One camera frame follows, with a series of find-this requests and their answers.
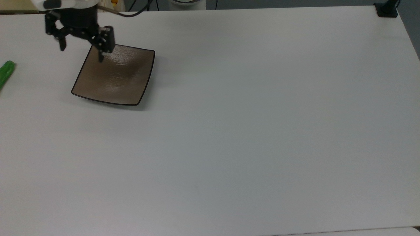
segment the brown plate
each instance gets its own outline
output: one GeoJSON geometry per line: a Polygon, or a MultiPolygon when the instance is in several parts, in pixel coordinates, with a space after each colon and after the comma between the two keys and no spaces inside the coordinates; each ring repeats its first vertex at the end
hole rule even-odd
{"type": "Polygon", "coordinates": [[[115,45],[100,63],[98,50],[91,47],[71,93],[98,102],[136,106],[146,90],[154,61],[153,50],[115,45]]]}

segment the cable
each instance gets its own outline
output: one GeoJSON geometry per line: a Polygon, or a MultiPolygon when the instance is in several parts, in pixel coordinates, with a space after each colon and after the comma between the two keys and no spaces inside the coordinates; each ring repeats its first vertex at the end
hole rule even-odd
{"type": "Polygon", "coordinates": [[[111,12],[111,13],[113,13],[113,14],[116,14],[116,15],[119,15],[119,16],[123,16],[123,17],[135,17],[135,16],[138,16],[138,15],[140,15],[140,13],[142,13],[143,11],[145,11],[149,6],[150,6],[150,4],[153,2],[153,0],[147,0],[147,4],[141,9],[141,10],[139,10],[138,12],[136,12],[136,13],[134,13],[134,14],[131,14],[131,15],[126,15],[126,14],[123,14],[123,13],[120,13],[120,12],[117,12],[116,10],[114,10],[114,9],[110,9],[110,8],[106,8],[106,7],[103,7],[103,6],[100,6],[100,5],[97,5],[97,8],[99,9],[99,10],[104,10],[104,11],[107,11],[107,12],[111,12]]]}
{"type": "Polygon", "coordinates": [[[133,4],[131,5],[131,7],[129,8],[129,11],[131,11],[131,9],[133,9],[133,7],[134,7],[134,4],[137,2],[137,0],[134,0],[133,1],[133,4]]]}

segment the green object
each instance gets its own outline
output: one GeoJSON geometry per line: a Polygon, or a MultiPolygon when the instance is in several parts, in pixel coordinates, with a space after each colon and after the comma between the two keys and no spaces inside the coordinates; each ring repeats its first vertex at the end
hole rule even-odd
{"type": "Polygon", "coordinates": [[[15,71],[15,65],[13,61],[9,60],[0,68],[0,89],[15,71]]]}

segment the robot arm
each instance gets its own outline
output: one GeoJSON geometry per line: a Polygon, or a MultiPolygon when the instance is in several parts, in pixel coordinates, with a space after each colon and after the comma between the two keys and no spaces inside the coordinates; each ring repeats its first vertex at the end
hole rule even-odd
{"type": "Polygon", "coordinates": [[[61,51],[66,48],[66,36],[89,41],[99,51],[99,61],[111,53],[115,47],[114,29],[112,26],[99,27],[97,23],[97,3],[100,0],[32,0],[45,14],[45,31],[53,35],[60,43],[61,51]],[[60,21],[63,28],[57,29],[60,21]]]}

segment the white table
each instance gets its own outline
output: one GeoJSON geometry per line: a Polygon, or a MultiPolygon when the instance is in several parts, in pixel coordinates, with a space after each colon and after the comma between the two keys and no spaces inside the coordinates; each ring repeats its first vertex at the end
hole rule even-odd
{"type": "Polygon", "coordinates": [[[137,107],[70,93],[88,42],[61,52],[42,15],[0,17],[1,60],[18,64],[0,94],[0,235],[420,225],[420,63],[400,18],[361,6],[99,23],[156,50],[137,107]]]}
{"type": "Polygon", "coordinates": [[[295,236],[420,236],[414,228],[386,228],[329,233],[294,234],[295,236]]]}

